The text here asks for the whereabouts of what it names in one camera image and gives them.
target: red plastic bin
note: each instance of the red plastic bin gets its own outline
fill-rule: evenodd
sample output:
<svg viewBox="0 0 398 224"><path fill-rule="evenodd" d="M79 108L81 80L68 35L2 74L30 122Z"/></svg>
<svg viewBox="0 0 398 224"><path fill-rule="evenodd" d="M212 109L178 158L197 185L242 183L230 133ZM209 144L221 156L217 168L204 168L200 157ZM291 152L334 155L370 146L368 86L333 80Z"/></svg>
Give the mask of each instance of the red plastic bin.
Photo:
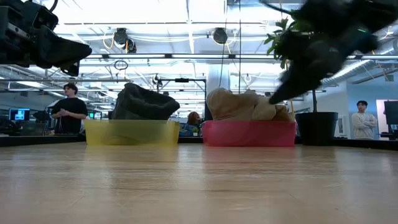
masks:
<svg viewBox="0 0 398 224"><path fill-rule="evenodd" d="M206 121L203 142L217 147L294 147L295 123L287 121Z"/></svg>

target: woman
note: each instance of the woman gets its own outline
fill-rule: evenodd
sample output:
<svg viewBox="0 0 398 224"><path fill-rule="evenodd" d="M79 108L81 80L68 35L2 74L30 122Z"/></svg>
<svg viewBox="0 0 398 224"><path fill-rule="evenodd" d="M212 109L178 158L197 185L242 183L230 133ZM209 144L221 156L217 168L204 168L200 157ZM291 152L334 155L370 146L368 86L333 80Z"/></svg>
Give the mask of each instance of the woman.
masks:
<svg viewBox="0 0 398 224"><path fill-rule="evenodd" d="M184 125L183 130L186 136L193 136L193 133L199 133L200 116L196 112L191 112L188 115L188 122Z"/></svg>

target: wooden table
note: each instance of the wooden table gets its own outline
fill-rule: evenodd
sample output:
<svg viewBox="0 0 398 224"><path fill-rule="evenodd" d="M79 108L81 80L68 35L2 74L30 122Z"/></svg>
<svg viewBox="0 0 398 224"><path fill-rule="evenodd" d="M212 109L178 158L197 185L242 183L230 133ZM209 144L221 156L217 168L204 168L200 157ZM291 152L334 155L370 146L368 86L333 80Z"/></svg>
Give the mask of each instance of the wooden table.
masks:
<svg viewBox="0 0 398 224"><path fill-rule="evenodd" d="M397 223L398 152L0 148L0 223Z"/></svg>

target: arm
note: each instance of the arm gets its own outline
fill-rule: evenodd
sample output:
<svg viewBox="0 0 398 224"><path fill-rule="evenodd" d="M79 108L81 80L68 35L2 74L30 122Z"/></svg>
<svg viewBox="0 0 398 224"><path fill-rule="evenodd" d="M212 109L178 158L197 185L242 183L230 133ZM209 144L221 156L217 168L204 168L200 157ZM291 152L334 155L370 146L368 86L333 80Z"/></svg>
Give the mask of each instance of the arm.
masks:
<svg viewBox="0 0 398 224"><path fill-rule="evenodd" d="M375 128L377 124L377 119L373 116L373 114L371 114L370 121L364 121L364 124L371 128Z"/></svg>
<svg viewBox="0 0 398 224"><path fill-rule="evenodd" d="M71 116L72 118L76 118L76 119L86 119L86 117L87 117L86 103L83 101L80 101L78 112L77 113L68 112L67 116Z"/></svg>
<svg viewBox="0 0 398 224"><path fill-rule="evenodd" d="M353 116L351 117L352 121L353 121L353 126L356 129L365 129L365 128L369 128L369 126L366 126L365 124L363 124L361 122L361 120L359 119L359 116L353 114Z"/></svg>
<svg viewBox="0 0 398 224"><path fill-rule="evenodd" d="M58 118L60 118L60 117L62 116L62 115L61 115L61 108L59 107L59 104L58 104L58 103L55 104L53 110L51 111L51 115L52 115L52 117L55 118L55 119L58 119Z"/></svg>
<svg viewBox="0 0 398 224"><path fill-rule="evenodd" d="M85 115L85 114L72 113L72 112L67 112L67 116L71 116L72 118L76 118L76 119L86 119L86 117L87 117L87 115Z"/></svg>

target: black plant pot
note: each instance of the black plant pot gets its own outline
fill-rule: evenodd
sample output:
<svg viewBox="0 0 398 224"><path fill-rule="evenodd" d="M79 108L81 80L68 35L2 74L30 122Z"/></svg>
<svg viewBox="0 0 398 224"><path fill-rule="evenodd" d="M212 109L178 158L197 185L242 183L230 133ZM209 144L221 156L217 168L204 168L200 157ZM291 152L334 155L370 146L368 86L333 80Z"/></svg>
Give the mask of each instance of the black plant pot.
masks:
<svg viewBox="0 0 398 224"><path fill-rule="evenodd" d="M338 113L314 112L296 115L298 130L304 145L331 146L335 136Z"/></svg>

